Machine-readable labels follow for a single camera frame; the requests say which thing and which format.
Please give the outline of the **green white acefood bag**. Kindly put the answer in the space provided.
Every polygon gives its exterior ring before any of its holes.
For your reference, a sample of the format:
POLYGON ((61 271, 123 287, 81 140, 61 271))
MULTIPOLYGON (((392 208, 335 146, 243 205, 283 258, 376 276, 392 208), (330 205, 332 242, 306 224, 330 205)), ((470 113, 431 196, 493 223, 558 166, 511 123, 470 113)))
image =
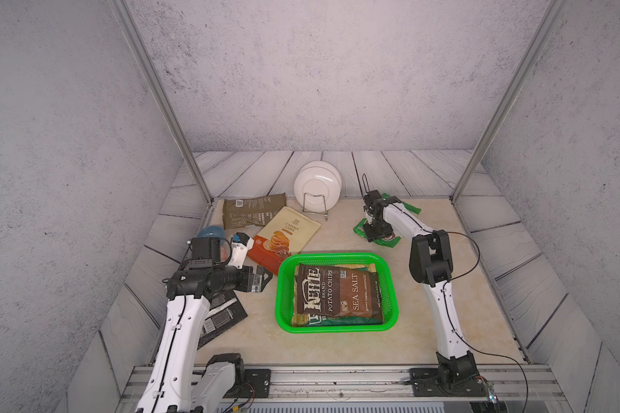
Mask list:
MULTIPOLYGON (((420 208, 413 206, 407 202, 400 200, 396 196, 392 196, 386 193, 381 193, 383 199, 380 201, 380 205, 384 206, 383 217, 390 225, 392 225, 395 238, 391 241, 375 241, 373 243, 380 246, 394 248, 403 237, 412 239, 418 231, 423 234, 429 232, 425 228, 425 225, 420 222, 419 214, 420 208)), ((363 225, 366 223, 365 217, 353 228, 353 231, 359 237, 366 239, 363 232, 363 225)))

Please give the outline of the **cassava chips bag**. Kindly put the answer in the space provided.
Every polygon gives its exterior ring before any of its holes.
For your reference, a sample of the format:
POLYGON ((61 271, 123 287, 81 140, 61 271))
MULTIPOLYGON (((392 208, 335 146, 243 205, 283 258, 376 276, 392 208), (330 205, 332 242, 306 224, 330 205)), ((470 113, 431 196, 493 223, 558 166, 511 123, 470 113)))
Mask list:
POLYGON ((320 230, 321 223, 284 206, 254 237, 247 256, 276 275, 282 263, 299 254, 320 230))

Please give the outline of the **tan kraft chips bag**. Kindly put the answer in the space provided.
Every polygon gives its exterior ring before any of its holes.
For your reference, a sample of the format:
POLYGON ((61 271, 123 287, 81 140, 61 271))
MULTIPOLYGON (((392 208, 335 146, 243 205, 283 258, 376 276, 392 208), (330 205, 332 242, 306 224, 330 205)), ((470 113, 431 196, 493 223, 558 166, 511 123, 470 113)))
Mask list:
POLYGON ((334 268, 344 268, 349 270, 358 270, 358 271, 367 271, 370 273, 376 273, 376 266, 374 263, 372 264, 329 264, 329 267, 334 268))

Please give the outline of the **brown chips bag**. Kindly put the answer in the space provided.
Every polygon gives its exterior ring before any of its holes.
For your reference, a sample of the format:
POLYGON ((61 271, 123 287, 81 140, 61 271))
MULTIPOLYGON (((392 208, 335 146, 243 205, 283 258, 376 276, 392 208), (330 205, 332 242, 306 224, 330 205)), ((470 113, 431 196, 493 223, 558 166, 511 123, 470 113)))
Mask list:
POLYGON ((383 321, 377 273, 300 264, 294 276, 294 313, 332 318, 379 318, 383 321))

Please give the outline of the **black snack bag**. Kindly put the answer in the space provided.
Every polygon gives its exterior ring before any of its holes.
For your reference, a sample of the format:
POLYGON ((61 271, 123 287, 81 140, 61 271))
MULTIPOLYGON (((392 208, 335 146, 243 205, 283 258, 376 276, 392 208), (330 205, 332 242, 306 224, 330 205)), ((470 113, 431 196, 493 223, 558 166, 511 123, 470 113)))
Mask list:
POLYGON ((204 347, 247 317, 246 309, 236 292, 227 291, 215 294, 210 301, 209 313, 201 328, 198 348, 204 347))

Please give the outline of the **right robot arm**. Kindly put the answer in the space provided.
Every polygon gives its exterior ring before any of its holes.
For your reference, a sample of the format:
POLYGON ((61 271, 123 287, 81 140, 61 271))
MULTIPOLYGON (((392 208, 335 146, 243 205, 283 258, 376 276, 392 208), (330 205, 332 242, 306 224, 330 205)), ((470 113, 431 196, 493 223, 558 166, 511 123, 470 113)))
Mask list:
POLYGON ((404 237, 410 242, 409 272, 431 304, 437 334, 437 385, 449 395, 485 389, 475 356, 463 338, 452 297, 454 269, 449 234, 424 224, 394 197, 378 191, 363 196, 367 218, 363 225, 370 242, 404 237))

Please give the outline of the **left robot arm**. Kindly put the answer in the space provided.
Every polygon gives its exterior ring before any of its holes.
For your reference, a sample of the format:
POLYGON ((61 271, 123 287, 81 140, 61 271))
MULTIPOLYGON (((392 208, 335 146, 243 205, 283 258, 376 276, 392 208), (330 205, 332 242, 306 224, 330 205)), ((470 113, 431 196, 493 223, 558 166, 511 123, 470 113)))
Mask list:
POLYGON ((250 379, 239 353, 212 356, 195 374, 202 328, 216 294, 261 293, 273 279, 265 268, 244 266, 181 269, 167 282, 164 334, 137 412, 217 412, 223 399, 237 411, 268 396, 270 371, 250 379))

